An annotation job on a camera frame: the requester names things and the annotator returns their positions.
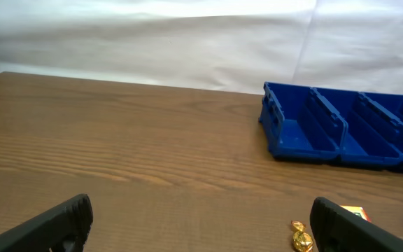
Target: candy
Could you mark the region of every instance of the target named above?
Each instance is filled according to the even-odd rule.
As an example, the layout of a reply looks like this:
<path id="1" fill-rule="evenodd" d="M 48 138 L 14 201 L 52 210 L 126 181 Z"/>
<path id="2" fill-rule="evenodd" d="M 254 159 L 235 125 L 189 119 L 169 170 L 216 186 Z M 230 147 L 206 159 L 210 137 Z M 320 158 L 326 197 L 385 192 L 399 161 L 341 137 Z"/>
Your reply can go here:
<path id="1" fill-rule="evenodd" d="M 306 231 L 305 224 L 299 221 L 292 221 L 292 227 L 295 230 L 292 239 L 293 247 L 299 252 L 312 251 L 313 240 L 309 234 L 305 233 Z"/>

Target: white sheet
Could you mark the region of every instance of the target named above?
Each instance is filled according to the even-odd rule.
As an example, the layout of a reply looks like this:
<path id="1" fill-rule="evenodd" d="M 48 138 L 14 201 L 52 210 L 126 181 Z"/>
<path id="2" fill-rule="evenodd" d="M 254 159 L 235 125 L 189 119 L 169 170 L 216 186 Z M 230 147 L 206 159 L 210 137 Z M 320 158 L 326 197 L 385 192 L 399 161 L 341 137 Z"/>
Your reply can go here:
<path id="1" fill-rule="evenodd" d="M 403 1 L 0 0 L 0 72 L 403 93 Z"/>

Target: wood grain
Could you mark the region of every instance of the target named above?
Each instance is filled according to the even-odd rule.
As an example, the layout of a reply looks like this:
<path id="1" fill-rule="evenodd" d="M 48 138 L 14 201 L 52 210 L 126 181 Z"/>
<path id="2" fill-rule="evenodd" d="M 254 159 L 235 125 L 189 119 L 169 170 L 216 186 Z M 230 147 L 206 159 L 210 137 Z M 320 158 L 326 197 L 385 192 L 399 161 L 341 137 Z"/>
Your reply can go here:
<path id="1" fill-rule="evenodd" d="M 0 232 L 89 193 L 86 251 L 290 251 L 317 196 L 403 237 L 403 174 L 277 162 L 259 95 L 0 74 Z"/>

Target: gold foil wrapper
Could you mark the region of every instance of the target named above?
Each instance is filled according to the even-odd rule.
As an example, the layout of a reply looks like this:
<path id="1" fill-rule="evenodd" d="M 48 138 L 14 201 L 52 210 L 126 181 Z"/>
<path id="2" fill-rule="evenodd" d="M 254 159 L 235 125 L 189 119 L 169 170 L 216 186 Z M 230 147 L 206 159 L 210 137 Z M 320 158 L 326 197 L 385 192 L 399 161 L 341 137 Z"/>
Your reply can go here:
<path id="1" fill-rule="evenodd" d="M 313 248 L 313 239 L 307 234 L 306 226 L 299 221 L 292 221 L 292 227 L 295 231 L 293 234 L 293 247 L 299 252 L 309 252 L 312 251 Z"/>

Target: black object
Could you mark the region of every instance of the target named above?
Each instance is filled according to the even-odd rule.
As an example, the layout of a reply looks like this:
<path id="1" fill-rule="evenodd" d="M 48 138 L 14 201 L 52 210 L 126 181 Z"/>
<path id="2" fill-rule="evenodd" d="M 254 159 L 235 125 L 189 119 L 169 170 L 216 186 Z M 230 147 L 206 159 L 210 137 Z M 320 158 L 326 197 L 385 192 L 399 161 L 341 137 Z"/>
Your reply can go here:
<path id="1" fill-rule="evenodd" d="M 87 195 L 72 199 L 0 234 L 0 252 L 81 252 L 92 224 Z M 318 197 L 311 210 L 320 252 L 403 252 L 403 240 L 334 202 Z"/>
<path id="2" fill-rule="evenodd" d="M 0 234 L 0 252 L 81 252 L 92 224 L 88 195 L 77 195 Z"/>
<path id="3" fill-rule="evenodd" d="M 320 252 L 403 252 L 402 239 L 324 197 L 313 202 L 310 221 Z"/>

